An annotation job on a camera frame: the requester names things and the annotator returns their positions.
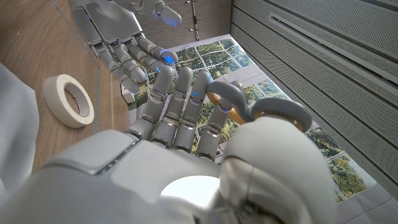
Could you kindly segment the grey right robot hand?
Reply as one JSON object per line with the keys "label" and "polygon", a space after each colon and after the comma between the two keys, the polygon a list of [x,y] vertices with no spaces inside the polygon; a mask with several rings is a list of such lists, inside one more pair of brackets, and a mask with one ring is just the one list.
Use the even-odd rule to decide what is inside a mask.
{"label": "grey right robot hand", "polygon": [[1,206],[2,223],[334,223],[326,161],[301,104],[183,68],[123,132],[49,159]]}

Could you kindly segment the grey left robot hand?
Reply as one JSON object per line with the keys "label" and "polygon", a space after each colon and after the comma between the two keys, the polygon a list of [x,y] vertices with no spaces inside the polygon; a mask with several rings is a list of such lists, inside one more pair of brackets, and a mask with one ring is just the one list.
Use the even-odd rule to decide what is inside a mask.
{"label": "grey left robot hand", "polygon": [[176,53],[148,40],[135,14],[162,19],[170,26],[182,22],[180,14],[162,0],[69,0],[72,18],[89,48],[127,90],[139,91],[145,69],[157,74],[155,91],[166,94],[174,77]]}

